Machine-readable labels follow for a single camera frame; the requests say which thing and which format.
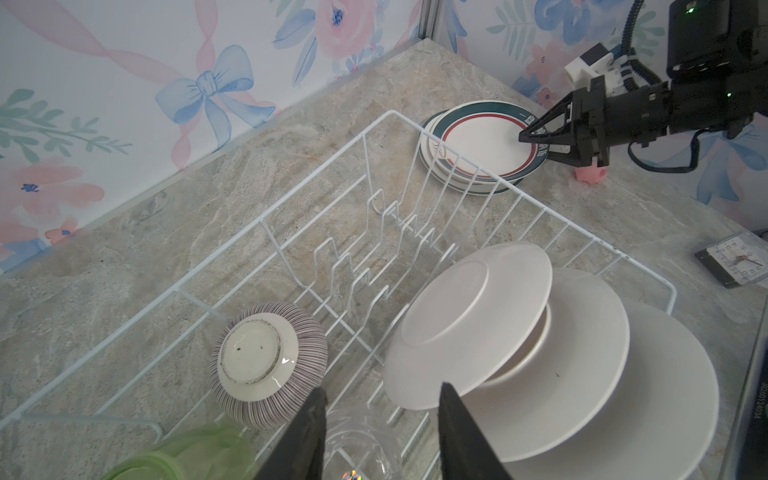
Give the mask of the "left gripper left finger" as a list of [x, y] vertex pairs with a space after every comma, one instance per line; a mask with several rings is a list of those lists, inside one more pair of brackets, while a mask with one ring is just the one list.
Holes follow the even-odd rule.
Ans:
[[321, 479], [327, 434], [326, 408], [325, 390], [314, 388], [254, 479]]

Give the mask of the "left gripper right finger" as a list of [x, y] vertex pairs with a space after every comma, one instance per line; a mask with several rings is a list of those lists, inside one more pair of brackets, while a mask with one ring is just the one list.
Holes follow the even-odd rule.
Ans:
[[455, 388], [443, 382], [438, 407], [444, 480], [511, 480]]

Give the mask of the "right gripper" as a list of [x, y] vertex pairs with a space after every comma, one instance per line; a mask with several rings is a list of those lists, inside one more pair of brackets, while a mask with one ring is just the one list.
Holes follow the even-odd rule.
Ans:
[[518, 140], [549, 146], [547, 159], [571, 167], [594, 160], [605, 166], [609, 150], [632, 143], [648, 144], [667, 134], [671, 91], [666, 82], [639, 87], [617, 96], [606, 95], [602, 77], [589, 88], [566, 95], [519, 133]]

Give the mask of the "green red rimmed plate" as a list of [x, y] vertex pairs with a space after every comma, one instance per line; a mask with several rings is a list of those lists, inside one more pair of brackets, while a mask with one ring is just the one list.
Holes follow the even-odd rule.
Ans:
[[432, 121], [422, 137], [422, 151], [440, 171], [462, 181], [498, 176], [513, 182], [533, 173], [548, 157], [548, 145], [519, 140], [537, 120], [531, 111], [510, 102], [468, 102]]

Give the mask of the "green red banded plate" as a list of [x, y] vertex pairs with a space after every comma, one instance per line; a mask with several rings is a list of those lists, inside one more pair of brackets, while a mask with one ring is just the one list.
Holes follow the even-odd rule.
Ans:
[[462, 398], [503, 462], [534, 457], [575, 435], [606, 404], [626, 364], [628, 316], [602, 278], [555, 269], [548, 307], [551, 327], [533, 358]]

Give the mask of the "orange sunburst plate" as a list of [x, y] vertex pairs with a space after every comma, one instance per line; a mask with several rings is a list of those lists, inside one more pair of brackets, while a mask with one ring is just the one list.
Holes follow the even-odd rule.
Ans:
[[478, 250], [432, 280], [390, 340], [383, 384], [408, 410], [437, 407], [450, 383], [466, 394], [489, 379], [534, 330], [550, 295], [553, 267], [529, 242]]

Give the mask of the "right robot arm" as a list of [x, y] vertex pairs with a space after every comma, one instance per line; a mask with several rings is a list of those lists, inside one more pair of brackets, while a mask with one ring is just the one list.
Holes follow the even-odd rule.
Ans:
[[683, 174], [698, 166], [701, 135], [732, 140], [755, 114], [767, 113], [766, 2], [672, 2], [664, 77], [632, 45], [641, 8], [633, 3], [615, 48], [598, 43], [567, 65], [573, 91], [525, 128], [520, 141], [553, 146], [548, 157], [562, 164], [605, 167], [614, 146], [647, 147], [692, 132], [684, 166], [629, 156], [646, 171]]

